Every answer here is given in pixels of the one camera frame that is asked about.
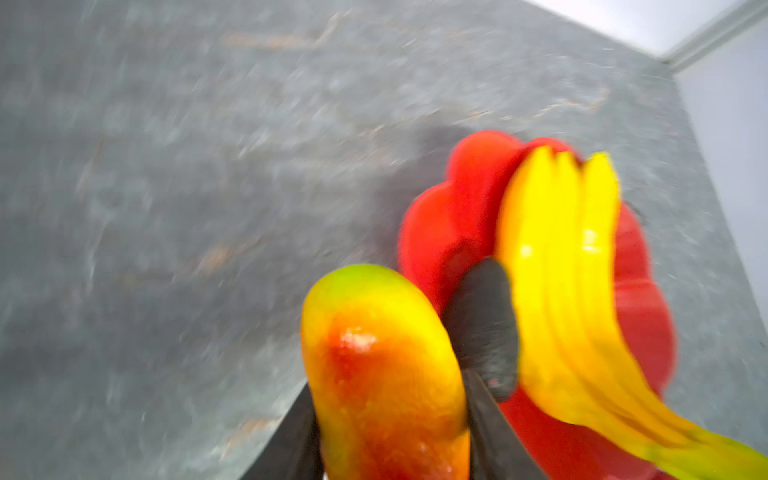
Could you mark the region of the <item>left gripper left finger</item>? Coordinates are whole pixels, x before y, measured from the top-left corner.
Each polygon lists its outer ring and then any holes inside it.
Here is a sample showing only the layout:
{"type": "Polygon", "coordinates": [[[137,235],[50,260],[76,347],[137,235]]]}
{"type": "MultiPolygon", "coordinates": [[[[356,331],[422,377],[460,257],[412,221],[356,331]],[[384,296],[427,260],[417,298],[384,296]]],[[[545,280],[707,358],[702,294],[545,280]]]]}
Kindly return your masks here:
{"type": "Polygon", "coordinates": [[[320,433],[310,388],[304,384],[279,426],[242,480],[324,478],[320,433]]]}

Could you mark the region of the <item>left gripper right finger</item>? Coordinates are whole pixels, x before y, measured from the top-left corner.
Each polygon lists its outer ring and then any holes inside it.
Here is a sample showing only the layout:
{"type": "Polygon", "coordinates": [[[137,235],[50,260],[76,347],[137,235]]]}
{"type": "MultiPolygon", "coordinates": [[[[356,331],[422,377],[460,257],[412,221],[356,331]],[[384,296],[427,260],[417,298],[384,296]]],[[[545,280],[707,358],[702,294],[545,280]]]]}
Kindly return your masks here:
{"type": "Polygon", "coordinates": [[[473,480],[546,480],[480,376],[464,369],[473,480]]]}

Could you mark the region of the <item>yellow fake banana bunch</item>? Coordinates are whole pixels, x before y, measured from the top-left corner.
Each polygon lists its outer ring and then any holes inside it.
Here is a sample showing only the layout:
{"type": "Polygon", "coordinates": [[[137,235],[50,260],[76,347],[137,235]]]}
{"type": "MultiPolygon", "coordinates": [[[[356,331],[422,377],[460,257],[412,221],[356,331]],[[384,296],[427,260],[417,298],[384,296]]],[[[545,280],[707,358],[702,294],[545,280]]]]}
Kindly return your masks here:
{"type": "Polygon", "coordinates": [[[608,154],[534,149],[507,188],[496,259],[511,278],[519,380],[549,416],[679,479],[763,479],[764,455],[678,416],[651,390],[615,310],[620,186],[608,154]]]}

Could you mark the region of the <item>red-yellow mango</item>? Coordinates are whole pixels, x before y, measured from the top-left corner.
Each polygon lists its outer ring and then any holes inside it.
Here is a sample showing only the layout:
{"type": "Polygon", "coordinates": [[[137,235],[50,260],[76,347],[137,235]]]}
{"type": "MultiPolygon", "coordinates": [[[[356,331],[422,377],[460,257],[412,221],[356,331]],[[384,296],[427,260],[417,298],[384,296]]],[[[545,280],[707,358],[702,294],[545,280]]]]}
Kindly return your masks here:
{"type": "Polygon", "coordinates": [[[300,338],[328,478],[468,478],[459,364],[411,281],[373,264],[325,275],[305,298],[300,338]]]}

